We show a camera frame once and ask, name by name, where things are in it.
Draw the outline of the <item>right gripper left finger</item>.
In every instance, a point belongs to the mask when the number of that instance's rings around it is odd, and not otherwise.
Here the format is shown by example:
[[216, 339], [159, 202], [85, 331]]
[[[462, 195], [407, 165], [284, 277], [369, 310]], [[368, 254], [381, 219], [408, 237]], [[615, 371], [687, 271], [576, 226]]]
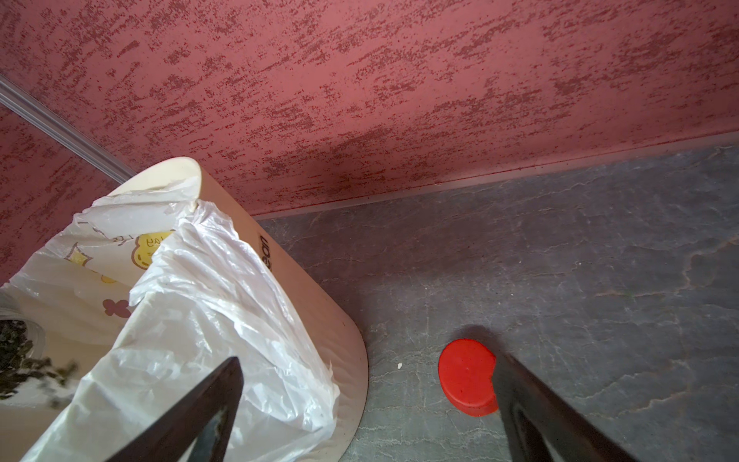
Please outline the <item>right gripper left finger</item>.
[[221, 461], [244, 387], [240, 360], [227, 358], [112, 461]]

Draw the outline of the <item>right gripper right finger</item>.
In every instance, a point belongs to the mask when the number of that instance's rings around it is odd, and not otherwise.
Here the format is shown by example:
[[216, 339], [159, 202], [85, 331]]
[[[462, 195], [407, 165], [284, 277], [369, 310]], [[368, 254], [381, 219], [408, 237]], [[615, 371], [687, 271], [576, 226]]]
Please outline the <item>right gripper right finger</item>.
[[514, 461], [550, 461], [549, 448], [564, 461], [634, 459], [512, 355], [498, 356], [492, 383]]

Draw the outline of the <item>jar red lid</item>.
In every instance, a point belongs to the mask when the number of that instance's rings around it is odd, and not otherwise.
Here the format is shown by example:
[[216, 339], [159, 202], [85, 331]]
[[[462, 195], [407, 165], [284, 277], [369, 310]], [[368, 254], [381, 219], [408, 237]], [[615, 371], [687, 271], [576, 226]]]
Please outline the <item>jar red lid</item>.
[[498, 411], [493, 385], [496, 356], [481, 342], [449, 343], [438, 362], [441, 388], [450, 403], [466, 415], [484, 417]]

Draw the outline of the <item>clear plastic jar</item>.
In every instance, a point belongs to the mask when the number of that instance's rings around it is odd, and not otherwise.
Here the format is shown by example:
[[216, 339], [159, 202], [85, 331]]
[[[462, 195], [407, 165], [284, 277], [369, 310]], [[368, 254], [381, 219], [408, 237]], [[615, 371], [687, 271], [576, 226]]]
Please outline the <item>clear plastic jar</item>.
[[19, 321], [23, 323], [27, 340], [32, 343], [35, 350], [43, 352], [46, 336], [44, 329], [38, 323], [27, 319], [19, 311], [9, 307], [1, 308], [1, 321]]

